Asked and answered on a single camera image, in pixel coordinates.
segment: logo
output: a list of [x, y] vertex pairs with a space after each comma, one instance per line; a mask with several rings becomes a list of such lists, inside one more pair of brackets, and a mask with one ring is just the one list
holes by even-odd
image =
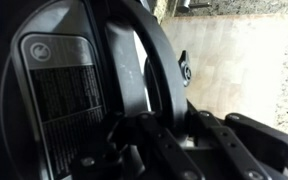
[[34, 43], [31, 46], [32, 57], [39, 62], [46, 62], [51, 58], [51, 50], [44, 43]]

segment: warning label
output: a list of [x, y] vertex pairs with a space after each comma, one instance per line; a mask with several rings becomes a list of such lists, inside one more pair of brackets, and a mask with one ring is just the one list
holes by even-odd
[[22, 42], [54, 179], [70, 174], [80, 147], [104, 116], [91, 45], [75, 36], [28, 35]]

